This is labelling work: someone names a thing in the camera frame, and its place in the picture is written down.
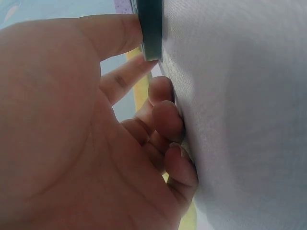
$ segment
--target white cloth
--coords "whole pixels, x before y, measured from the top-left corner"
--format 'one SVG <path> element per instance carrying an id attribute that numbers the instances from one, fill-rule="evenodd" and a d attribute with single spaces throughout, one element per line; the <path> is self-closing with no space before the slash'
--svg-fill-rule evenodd
<path id="1" fill-rule="evenodd" d="M 307 2 L 165 0 L 200 230 L 307 229 Z"/>

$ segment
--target skin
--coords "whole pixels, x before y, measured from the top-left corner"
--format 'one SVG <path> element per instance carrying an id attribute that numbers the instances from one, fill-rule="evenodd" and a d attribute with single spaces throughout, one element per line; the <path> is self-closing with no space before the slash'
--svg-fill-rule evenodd
<path id="1" fill-rule="evenodd" d="M 134 15 L 0 31 L 0 229 L 178 228 L 198 181 L 178 144 L 170 80 L 153 79 L 142 109 L 120 123 L 112 105 L 156 62 L 137 56 L 100 73 L 100 61 L 141 41 Z"/>

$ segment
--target yellow surface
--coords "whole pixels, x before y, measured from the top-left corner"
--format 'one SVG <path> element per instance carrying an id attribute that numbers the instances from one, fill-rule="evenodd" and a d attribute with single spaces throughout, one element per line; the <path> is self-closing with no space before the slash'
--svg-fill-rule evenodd
<path id="1" fill-rule="evenodd" d="M 126 54 L 127 59 L 131 59 L 135 55 L 139 54 L 141 51 L 137 48 L 133 51 L 130 51 Z M 136 85 L 133 87 L 135 109 L 138 111 L 143 103 L 148 97 L 148 84 L 149 76 L 143 77 Z M 163 175 L 164 179 L 167 180 L 168 175 Z M 186 215 L 182 218 L 179 230 L 195 230 L 196 229 L 196 210 L 194 203 L 190 206 Z"/>

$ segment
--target light blue background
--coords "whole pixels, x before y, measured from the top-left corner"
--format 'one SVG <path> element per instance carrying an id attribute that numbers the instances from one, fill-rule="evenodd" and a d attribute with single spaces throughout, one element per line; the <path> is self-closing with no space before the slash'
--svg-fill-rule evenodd
<path id="1" fill-rule="evenodd" d="M 5 15 L 13 6 L 18 6 L 18 9 L 4 22 Z M 115 13 L 113 0 L 0 0 L 0 29 L 26 20 L 112 13 Z M 120 55 L 101 62 L 102 73 L 110 72 L 125 61 L 125 55 Z M 113 108 L 119 121 L 132 117 L 135 112 L 133 93 L 130 91 Z"/>

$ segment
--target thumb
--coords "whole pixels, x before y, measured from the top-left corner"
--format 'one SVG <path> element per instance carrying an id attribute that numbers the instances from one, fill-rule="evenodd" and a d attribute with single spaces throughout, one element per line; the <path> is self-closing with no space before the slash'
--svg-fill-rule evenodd
<path id="1" fill-rule="evenodd" d="M 126 53 L 142 42 L 137 15 L 94 15 L 71 20 L 93 44 L 100 60 Z"/>

